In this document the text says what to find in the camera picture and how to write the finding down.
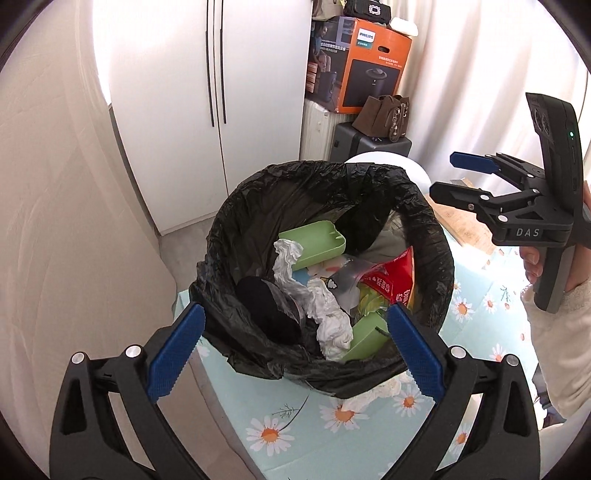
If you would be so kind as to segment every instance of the black bag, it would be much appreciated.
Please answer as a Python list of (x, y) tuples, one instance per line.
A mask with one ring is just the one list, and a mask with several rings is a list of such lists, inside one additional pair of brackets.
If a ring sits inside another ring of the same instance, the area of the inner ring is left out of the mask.
[(356, 17), (386, 25), (392, 20), (389, 5), (381, 4), (377, 0), (347, 0), (343, 14), (346, 17)]
[(271, 165), (242, 182), (218, 211), (197, 264), (190, 298), (206, 312), (204, 336), (235, 371), (260, 378), (299, 379), (349, 398), (406, 370), (392, 341), (370, 359), (345, 364), (325, 360), (308, 319), (303, 344), (270, 341), (235, 294), (238, 281), (255, 275), (273, 281), (279, 232), (331, 220), (358, 255), (378, 237), (392, 210), (400, 213), (414, 247), (417, 320), (439, 331), (452, 297), (453, 258), (433, 210), (406, 172), (372, 163), (293, 161)]

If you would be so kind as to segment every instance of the human hand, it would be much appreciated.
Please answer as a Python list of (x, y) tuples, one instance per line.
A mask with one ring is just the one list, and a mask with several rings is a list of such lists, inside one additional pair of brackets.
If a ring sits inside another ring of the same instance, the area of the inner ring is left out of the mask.
[[(586, 180), (583, 183), (583, 201), (591, 209), (591, 192)], [(523, 259), (527, 280), (532, 285), (535, 284), (544, 271), (544, 264), (540, 261), (540, 252), (536, 247), (520, 247), (519, 255)], [(583, 245), (576, 245), (565, 291), (578, 287), (589, 277), (591, 277), (591, 250)]]

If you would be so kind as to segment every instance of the green plastic tray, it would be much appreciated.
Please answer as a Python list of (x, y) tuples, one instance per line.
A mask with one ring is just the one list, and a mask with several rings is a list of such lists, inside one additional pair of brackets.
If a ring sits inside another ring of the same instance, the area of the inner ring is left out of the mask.
[(347, 244), (345, 237), (338, 233), (329, 220), (281, 232), (279, 238), (293, 240), (304, 248), (301, 257), (292, 267), (293, 271), (338, 257), (344, 253)]
[(363, 360), (382, 348), (388, 337), (377, 331), (376, 327), (388, 333), (386, 320), (375, 312), (368, 313), (354, 325), (351, 349), (343, 357), (343, 361)]

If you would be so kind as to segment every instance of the cardboard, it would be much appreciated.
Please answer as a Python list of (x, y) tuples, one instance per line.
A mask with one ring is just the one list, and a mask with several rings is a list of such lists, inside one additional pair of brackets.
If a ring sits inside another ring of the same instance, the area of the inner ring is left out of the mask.
[(306, 97), (327, 110), (359, 113), (369, 96), (393, 95), (411, 39), (352, 17), (312, 22)]

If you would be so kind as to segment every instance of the wooden board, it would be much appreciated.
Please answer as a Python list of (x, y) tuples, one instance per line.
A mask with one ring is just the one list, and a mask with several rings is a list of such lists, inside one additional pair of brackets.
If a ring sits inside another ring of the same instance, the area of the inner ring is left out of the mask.
[[(474, 188), (468, 179), (462, 179), (466, 186)], [(429, 205), (435, 212), (435, 217), (460, 245), (471, 245), (490, 255), (496, 246), (492, 243), (491, 231), (484, 223), (476, 220), (476, 214), (465, 212), (447, 205), (439, 205), (426, 195)]]

